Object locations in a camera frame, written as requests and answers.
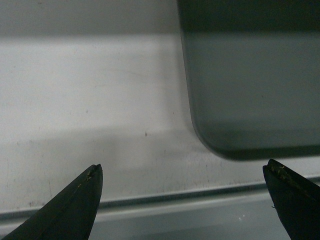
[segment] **gray surface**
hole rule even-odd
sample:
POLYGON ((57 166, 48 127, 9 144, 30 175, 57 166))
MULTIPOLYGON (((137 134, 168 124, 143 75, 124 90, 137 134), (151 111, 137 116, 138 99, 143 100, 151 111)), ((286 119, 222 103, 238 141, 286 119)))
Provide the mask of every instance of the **gray surface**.
POLYGON ((251 150, 261 150, 260 158, 319 154, 320 4, 179 3, 202 141, 218 152, 247 151, 247 158, 251 150))

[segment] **white surface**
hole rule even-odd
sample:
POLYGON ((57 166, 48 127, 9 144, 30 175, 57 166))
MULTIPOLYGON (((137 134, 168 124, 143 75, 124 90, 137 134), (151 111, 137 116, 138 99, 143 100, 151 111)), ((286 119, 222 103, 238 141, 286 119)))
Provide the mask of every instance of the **white surface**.
MULTIPOLYGON (((0 3, 0 212, 98 163, 102 201, 263 183, 267 161, 223 159, 194 133, 176 2, 96 3, 0 3)), ((317 157, 278 160, 320 175, 317 157)))

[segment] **scratch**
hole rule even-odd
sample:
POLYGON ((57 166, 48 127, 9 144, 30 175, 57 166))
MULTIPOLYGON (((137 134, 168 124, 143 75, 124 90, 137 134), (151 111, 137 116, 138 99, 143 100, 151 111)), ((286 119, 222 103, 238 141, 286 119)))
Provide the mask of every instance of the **scratch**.
POLYGON ((48 179, 48 183, 49 183, 49 189, 50 189, 50 198, 52 199, 51 185, 50 185, 50 180, 49 179, 48 179))

